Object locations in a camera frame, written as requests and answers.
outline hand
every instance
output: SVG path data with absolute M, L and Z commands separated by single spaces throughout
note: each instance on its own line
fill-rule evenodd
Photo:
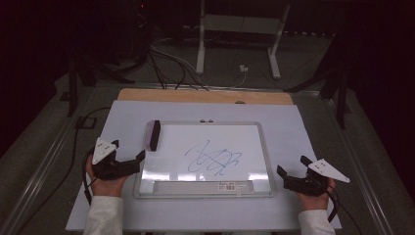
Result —
M 332 178 L 329 178 L 329 185 L 331 187 L 328 187 L 327 191 L 329 191 L 329 193 L 333 193 L 333 189 L 336 187 L 335 180 Z M 301 193 L 297 193 L 297 196 L 300 199 L 300 202 L 302 204 L 302 209 L 304 211 L 326 210 L 329 205 L 329 195 L 327 195 L 327 193 L 324 193 L 318 197 L 306 196 Z
M 88 172 L 89 178 L 94 180 L 96 177 L 92 171 L 92 155 L 86 160 L 86 172 Z M 127 180 L 128 176 L 118 178 L 115 180 L 102 180 L 97 178 L 92 184 L 92 194 L 94 196 L 110 196 L 121 197 L 122 186 Z

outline whiteboard eraser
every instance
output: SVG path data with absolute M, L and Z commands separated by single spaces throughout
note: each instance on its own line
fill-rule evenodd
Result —
M 153 120 L 150 123 L 149 131 L 147 132 L 146 149 L 154 152 L 159 144 L 161 125 L 159 120 Z

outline dark background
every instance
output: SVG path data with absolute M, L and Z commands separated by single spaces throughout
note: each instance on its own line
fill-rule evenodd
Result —
M 242 2 L 212 0 L 207 8 L 220 12 L 229 6 L 240 6 L 232 8 L 232 14 L 274 14 L 272 8 L 250 12 L 252 1 Z M 141 11 L 150 24 L 158 25 L 176 39 L 182 36 L 181 25 L 195 26 L 199 22 L 198 1 L 140 3 L 144 3 L 145 8 L 136 10 Z M 412 169 L 415 162 L 412 153 L 415 146 L 415 99 L 412 97 L 415 4 L 403 0 L 299 0 L 291 3 L 286 23 L 289 35 L 303 32 L 316 36 L 336 35 L 319 71 L 341 63 L 352 65 L 349 88 L 356 92 L 397 173 L 415 199 L 412 180 L 415 178 Z M 130 3 L 126 0 L 0 3 L 0 156 L 55 95 L 53 82 L 68 72 L 66 50 L 71 43 L 113 63 L 126 57 L 127 49 L 122 48 L 121 41 L 125 37 L 114 32 L 114 24 L 128 26 L 126 4 Z

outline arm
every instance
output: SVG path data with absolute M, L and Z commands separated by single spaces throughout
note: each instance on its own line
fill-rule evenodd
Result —
M 327 190 L 331 193 L 336 187 L 334 179 L 329 178 Z M 302 205 L 302 212 L 299 214 L 301 235 L 332 235 L 336 234 L 327 218 L 327 207 L 329 196 L 327 194 L 318 197 L 306 196 L 297 193 Z
M 91 179 L 92 156 L 88 157 L 86 171 Z M 91 209 L 83 234 L 122 234 L 122 186 L 127 177 L 116 180 L 96 179 L 92 184 Z

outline white sleeve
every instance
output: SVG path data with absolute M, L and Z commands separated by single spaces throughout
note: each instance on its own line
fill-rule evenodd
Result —
M 311 210 L 299 214 L 301 235 L 333 235 L 333 226 L 327 219 L 327 211 Z
M 122 234 L 122 198 L 94 196 L 83 234 Z

